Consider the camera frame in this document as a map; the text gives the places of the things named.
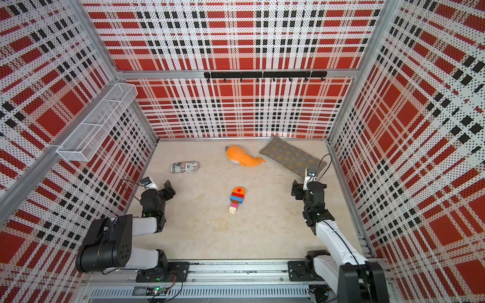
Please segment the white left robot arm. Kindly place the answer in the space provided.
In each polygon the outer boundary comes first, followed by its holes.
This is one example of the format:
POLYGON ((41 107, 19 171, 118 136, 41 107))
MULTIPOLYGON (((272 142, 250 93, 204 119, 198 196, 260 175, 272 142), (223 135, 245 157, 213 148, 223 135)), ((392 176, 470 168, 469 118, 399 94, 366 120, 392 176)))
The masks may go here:
POLYGON ((141 194, 141 217, 131 214, 93 221, 78 251, 75 266, 80 273, 136 270, 143 279, 162 279, 169 274, 169 263, 161 249, 142 249, 133 245, 135 236, 162 232, 166 223, 166 202, 176 195, 170 181, 158 189, 149 178, 141 194))

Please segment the orange round lego piece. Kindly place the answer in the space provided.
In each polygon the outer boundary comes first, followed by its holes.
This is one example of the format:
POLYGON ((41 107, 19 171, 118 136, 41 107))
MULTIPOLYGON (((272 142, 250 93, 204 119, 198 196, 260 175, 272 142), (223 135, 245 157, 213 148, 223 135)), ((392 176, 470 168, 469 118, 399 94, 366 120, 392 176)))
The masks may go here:
POLYGON ((237 187, 233 190, 234 193, 245 195, 245 189, 242 187, 237 187))

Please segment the blue lego brick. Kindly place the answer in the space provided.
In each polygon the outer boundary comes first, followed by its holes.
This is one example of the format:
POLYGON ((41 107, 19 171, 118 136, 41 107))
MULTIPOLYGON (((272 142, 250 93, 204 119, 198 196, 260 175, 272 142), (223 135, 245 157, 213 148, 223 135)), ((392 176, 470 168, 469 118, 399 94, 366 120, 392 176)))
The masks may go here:
POLYGON ((244 199, 240 198, 240 197, 231 197, 231 202, 232 203, 239 203, 239 204, 242 204, 244 201, 244 199))

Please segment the red lego brick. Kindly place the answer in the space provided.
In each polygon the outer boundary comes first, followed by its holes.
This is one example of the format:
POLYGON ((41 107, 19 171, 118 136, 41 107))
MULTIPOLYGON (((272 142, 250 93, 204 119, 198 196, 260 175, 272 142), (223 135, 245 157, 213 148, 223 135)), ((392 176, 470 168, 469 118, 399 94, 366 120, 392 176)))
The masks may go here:
POLYGON ((240 194, 240 193, 236 193, 236 192, 232 192, 231 194, 231 199, 234 199, 234 200, 243 200, 245 198, 245 196, 243 194, 240 194))

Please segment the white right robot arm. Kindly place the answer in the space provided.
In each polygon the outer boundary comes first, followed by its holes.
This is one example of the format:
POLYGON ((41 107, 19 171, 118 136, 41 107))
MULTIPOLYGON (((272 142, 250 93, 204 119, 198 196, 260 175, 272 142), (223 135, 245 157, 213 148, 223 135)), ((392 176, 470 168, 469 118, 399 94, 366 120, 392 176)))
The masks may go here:
POLYGON ((294 181, 291 196, 304 203, 303 218, 325 249, 308 251, 302 278, 322 279, 337 302, 390 302, 385 270, 357 252, 325 206, 325 184, 294 181))

